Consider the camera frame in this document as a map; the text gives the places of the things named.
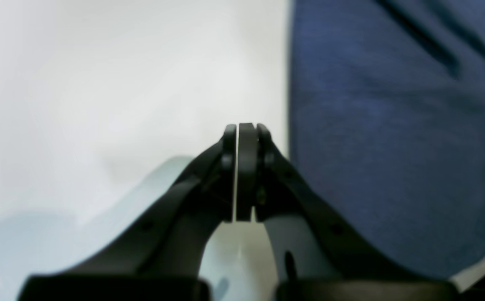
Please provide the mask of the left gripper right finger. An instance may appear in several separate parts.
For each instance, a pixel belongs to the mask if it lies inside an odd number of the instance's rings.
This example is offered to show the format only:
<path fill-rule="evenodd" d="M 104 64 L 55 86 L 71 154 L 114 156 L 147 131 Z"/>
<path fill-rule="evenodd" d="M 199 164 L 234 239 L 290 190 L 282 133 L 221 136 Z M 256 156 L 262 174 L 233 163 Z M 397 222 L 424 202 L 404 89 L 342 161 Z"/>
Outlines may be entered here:
<path fill-rule="evenodd" d="M 277 301 L 458 301 L 448 281 L 391 261 L 311 188 L 258 124 L 256 219 L 267 229 Z"/>

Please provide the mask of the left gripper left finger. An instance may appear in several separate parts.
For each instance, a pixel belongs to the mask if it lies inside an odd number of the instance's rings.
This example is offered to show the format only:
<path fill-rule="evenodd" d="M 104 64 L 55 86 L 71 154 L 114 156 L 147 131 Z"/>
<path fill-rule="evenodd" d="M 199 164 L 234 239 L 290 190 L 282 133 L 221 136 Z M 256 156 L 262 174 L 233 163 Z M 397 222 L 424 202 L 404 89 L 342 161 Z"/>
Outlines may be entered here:
<path fill-rule="evenodd" d="M 209 301 L 198 278 L 209 238 L 223 222 L 251 219 L 258 134 L 226 127 L 122 234 L 80 264 L 29 278 L 21 301 Z"/>

